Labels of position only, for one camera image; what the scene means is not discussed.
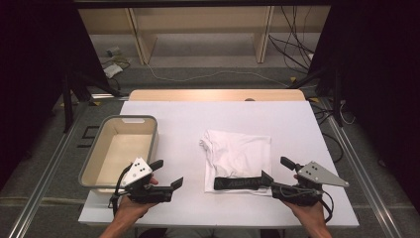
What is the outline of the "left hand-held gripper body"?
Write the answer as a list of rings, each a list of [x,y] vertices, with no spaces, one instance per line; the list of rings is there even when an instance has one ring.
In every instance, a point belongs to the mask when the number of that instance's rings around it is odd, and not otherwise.
[[[149,164],[143,158],[136,158],[121,173],[115,188],[115,199],[127,194],[137,203],[171,202],[171,187],[151,185],[152,175]]]

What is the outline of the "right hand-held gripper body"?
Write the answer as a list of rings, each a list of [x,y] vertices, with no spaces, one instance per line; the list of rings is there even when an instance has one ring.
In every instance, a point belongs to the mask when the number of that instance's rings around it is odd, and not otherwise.
[[[301,166],[296,174],[296,185],[273,182],[270,186],[272,197],[299,206],[312,206],[322,200],[323,184],[340,187],[350,185],[316,162]]]

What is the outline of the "grey plastic basket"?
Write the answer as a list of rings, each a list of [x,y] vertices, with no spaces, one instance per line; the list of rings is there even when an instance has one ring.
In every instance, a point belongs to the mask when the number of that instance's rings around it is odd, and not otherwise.
[[[136,158],[151,163],[156,158],[158,121],[150,115],[116,115],[99,127],[79,183],[90,189],[110,192],[123,171]]]

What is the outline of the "white garment with black waistband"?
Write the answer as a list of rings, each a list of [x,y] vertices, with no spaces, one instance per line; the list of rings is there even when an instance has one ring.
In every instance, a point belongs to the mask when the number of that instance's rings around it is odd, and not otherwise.
[[[266,188],[225,188],[217,190],[215,178],[235,183],[271,173],[271,137],[206,130],[199,145],[206,155],[204,190],[269,195]]]

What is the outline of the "person's left hand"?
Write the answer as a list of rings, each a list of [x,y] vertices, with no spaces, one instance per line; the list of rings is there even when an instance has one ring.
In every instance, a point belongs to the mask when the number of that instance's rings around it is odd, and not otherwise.
[[[127,195],[123,195],[114,220],[122,223],[135,223],[154,206],[156,206],[155,203],[136,203]]]

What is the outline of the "person's right hand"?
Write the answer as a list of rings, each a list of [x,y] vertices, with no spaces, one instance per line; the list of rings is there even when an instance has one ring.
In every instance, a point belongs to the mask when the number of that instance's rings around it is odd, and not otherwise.
[[[316,231],[326,228],[324,208],[320,202],[312,206],[299,206],[290,202],[284,204],[291,209],[293,215],[308,231]]]

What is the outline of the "black metal stand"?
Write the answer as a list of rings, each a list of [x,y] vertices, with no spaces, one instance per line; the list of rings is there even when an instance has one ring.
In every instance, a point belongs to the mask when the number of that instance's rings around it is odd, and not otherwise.
[[[305,84],[318,79],[315,93],[317,96],[325,97],[331,95],[333,97],[333,117],[340,127],[343,126],[341,119],[340,107],[342,100],[342,73],[336,66],[322,66],[309,72],[303,79],[293,82],[288,89],[298,89]]]
[[[80,71],[68,72],[61,81],[62,85],[62,99],[64,104],[64,129],[63,132],[67,133],[73,124],[73,108],[71,95],[74,94],[80,102],[88,102],[93,96],[88,90],[89,86],[97,87],[114,97],[124,97],[127,93],[112,88],[107,79],[96,80]]]

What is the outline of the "white power adapter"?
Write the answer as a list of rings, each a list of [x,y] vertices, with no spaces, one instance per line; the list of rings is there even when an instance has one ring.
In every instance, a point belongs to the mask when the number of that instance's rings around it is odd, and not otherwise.
[[[112,78],[114,75],[122,72],[123,69],[116,64],[111,64],[109,66],[107,66],[106,68],[104,68],[104,73],[108,78]]]

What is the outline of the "black curtain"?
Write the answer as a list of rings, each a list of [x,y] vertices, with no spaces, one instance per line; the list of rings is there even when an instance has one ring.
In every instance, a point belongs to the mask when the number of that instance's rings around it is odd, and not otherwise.
[[[106,76],[74,0],[0,0],[0,189],[62,94]]]
[[[420,0],[326,0],[311,68],[332,63],[341,95],[420,213]]]

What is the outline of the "aluminium floor rail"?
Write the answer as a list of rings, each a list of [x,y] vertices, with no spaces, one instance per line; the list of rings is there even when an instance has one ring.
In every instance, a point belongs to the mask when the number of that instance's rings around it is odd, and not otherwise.
[[[24,165],[22,172],[17,176],[12,176],[15,181],[13,188],[19,192],[25,191],[27,196],[0,196],[1,207],[17,207],[19,213],[5,238],[24,238],[30,224],[42,204],[59,164],[64,157],[69,142],[73,137],[74,130],[79,122],[81,115],[88,107],[87,102],[70,104],[69,110],[74,110],[74,115],[70,118],[70,125],[67,129],[59,130],[59,133],[51,140],[42,138],[40,146],[50,145],[53,151],[35,160],[29,158],[29,163]]]
[[[374,213],[386,238],[402,238],[402,233],[398,228],[389,209],[380,196],[378,189],[368,175],[368,171],[362,164],[359,155],[352,145],[344,127],[340,127],[333,116],[327,118],[328,124],[341,145],[344,155],[356,177],[364,195],[367,199],[370,209]]]

